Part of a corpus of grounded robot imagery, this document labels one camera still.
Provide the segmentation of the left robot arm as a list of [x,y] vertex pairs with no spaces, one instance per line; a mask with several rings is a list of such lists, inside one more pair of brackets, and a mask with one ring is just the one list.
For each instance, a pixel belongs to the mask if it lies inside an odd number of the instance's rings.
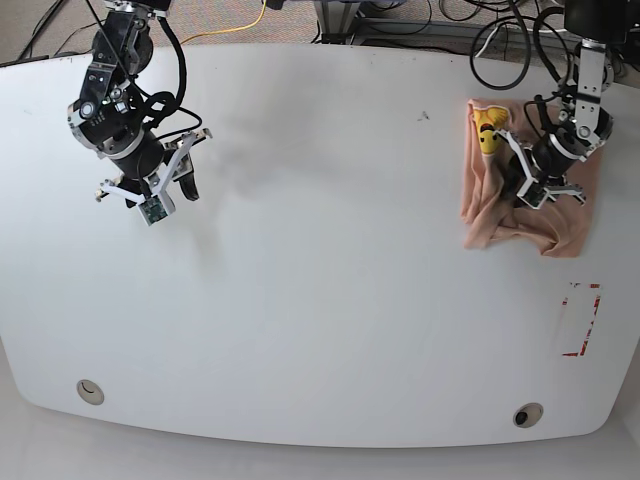
[[[531,42],[540,59],[557,81],[552,97],[561,101],[556,121],[547,111],[549,101],[538,95],[531,102],[539,114],[542,133],[530,145],[507,129],[497,133],[513,156],[504,173],[501,195],[517,208],[538,210],[562,195],[586,203],[584,189],[567,180],[568,170],[584,163],[609,139],[614,120],[601,106],[602,94],[613,79],[611,48],[622,45],[631,24],[628,1],[566,1],[560,7],[543,10],[534,20]],[[565,28],[580,37],[573,55],[567,57],[567,71],[561,77],[540,43],[540,29],[551,15],[563,15]]]

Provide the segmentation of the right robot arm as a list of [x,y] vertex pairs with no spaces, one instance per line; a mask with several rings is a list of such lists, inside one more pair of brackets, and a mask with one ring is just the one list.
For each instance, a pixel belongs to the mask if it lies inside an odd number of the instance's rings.
[[[187,87],[186,57],[170,27],[170,1],[107,1],[108,14],[98,22],[92,60],[79,98],[69,106],[67,122],[74,138],[122,173],[120,187],[145,198],[147,179],[167,164],[171,151],[154,135],[165,119],[177,112],[202,120],[183,107]],[[178,61],[175,93],[145,92],[136,82],[154,52],[151,21],[157,20]]]

